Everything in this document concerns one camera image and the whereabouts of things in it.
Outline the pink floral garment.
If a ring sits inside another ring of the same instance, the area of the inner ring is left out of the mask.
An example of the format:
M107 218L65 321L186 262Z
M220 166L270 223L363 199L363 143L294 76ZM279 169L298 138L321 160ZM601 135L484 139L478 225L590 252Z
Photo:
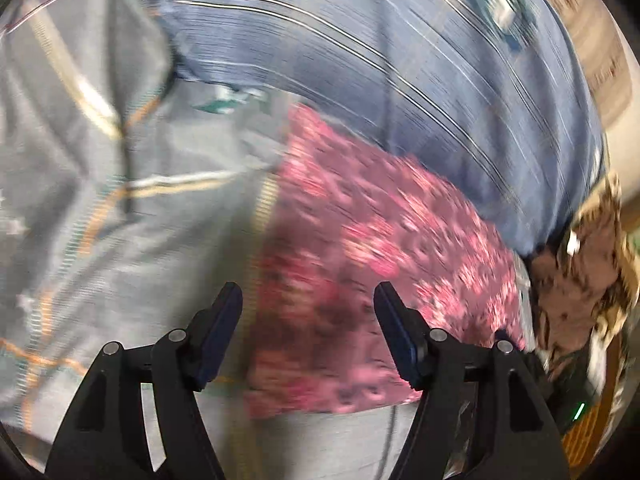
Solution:
M428 325L488 347L524 340L514 257L451 183L297 105L260 262L250 414L411 403L373 310L390 282Z

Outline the brown garment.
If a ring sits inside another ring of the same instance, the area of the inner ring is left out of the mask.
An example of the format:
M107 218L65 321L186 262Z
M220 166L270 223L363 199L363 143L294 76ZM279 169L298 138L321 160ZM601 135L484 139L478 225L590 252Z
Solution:
M622 228L622 187L615 172L582 203L558 246L530 262L534 332L553 378L590 340L607 347L639 298L639 258Z

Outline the grey plaid bed sheet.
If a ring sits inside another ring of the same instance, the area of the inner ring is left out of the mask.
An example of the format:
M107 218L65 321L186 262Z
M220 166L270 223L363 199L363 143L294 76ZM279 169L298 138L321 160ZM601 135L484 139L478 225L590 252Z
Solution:
M36 471L104 344L152 344L228 281L198 396L230 479L385 479L412 408L253 422L259 263L296 94L184 81L145 0L2 0L1 419Z

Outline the blue plaid pillow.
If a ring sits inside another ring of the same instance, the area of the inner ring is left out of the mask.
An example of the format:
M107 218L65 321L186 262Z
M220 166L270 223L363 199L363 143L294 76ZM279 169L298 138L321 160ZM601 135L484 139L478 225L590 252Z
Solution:
M546 0L146 0L180 77L278 88L460 188L528 255L603 170L604 133Z

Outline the striped beige pillow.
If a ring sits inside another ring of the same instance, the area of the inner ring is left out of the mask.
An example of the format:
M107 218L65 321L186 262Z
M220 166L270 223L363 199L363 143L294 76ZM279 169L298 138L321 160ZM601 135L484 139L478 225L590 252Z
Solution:
M631 102L628 62L614 18L602 0L547 0L570 34L602 126L616 123Z

